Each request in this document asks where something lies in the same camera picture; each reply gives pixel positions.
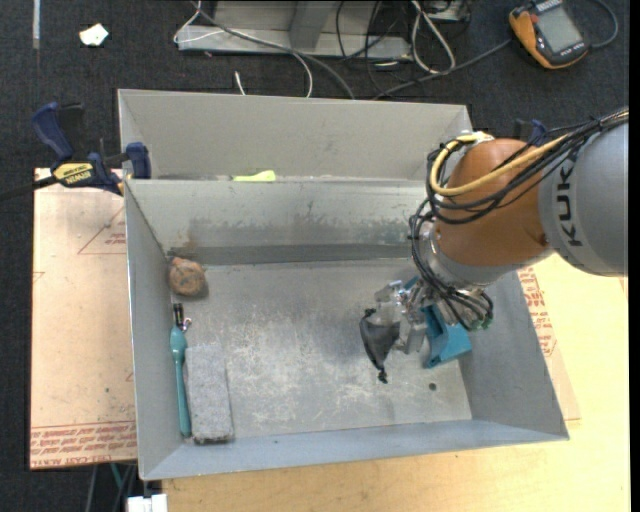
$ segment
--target wooden table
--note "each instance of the wooden table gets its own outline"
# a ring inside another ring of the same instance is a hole
[[[631,510],[626,280],[556,257],[536,275],[581,413],[569,441],[166,480],[169,510]]]

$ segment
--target blue clamp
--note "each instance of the blue clamp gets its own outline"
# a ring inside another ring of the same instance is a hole
[[[81,107],[78,105],[75,107],[74,114],[81,113]],[[128,144],[124,153],[113,157],[104,158],[101,153],[90,152],[86,157],[80,157],[80,161],[74,161],[74,157],[77,158],[75,150],[60,123],[60,114],[63,110],[57,102],[51,102],[38,109],[31,117],[36,135],[54,150],[57,158],[51,166],[51,174],[55,179],[44,185],[57,182],[66,187],[95,187],[121,195],[122,180],[111,171],[111,168],[128,160],[133,165],[134,178],[149,179],[151,177],[149,152],[141,142]]]

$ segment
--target yellow cable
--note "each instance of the yellow cable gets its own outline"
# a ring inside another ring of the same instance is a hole
[[[440,185],[438,185],[438,182],[437,182],[438,171],[440,169],[440,166],[444,162],[444,160],[447,158],[448,154],[458,144],[474,142],[474,140],[471,140],[469,138],[469,137],[472,137],[472,136],[461,136],[461,137],[458,137],[458,138],[448,142],[445,145],[445,147],[442,149],[442,151],[440,151],[440,153],[436,157],[435,161],[433,162],[433,166],[431,167],[431,174],[429,176],[429,185],[431,186],[431,188],[433,189],[433,191],[436,194],[439,194],[441,196],[452,197],[452,196],[458,196],[460,194],[465,194],[467,192],[475,190],[478,187],[481,187],[485,183],[488,183],[490,181],[493,181],[493,180],[499,178],[503,174],[506,174],[507,172],[513,170],[515,167],[517,167],[519,165],[526,164],[526,163],[530,162],[531,160],[534,160],[534,159],[538,158],[539,156],[541,156],[545,152],[547,152],[550,149],[552,149],[553,147],[555,147],[566,136],[567,135],[563,135],[561,137],[558,137],[557,139],[552,140],[551,142],[547,142],[546,144],[540,146],[539,148],[536,148],[533,151],[531,151],[529,153],[526,153],[526,154],[516,158],[515,160],[509,162],[504,167],[497,167],[496,169],[494,169],[489,174],[486,174],[486,175],[482,176],[481,178],[478,178],[477,180],[471,181],[469,183],[465,183],[464,185],[460,185],[459,187],[453,187],[453,188],[441,187]]]

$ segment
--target black object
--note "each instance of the black object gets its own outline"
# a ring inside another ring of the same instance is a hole
[[[360,319],[360,336],[364,342],[364,348],[367,351],[369,359],[373,365],[380,371],[378,380],[387,384],[387,372],[384,369],[384,360],[389,355],[391,347],[400,337],[400,322],[392,325],[374,325],[370,323],[369,318],[375,309],[367,309],[364,316]]]

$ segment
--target orange device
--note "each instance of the orange device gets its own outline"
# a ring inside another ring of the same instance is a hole
[[[509,14],[509,24],[523,48],[547,69],[582,59],[590,44],[564,0],[532,0]]]

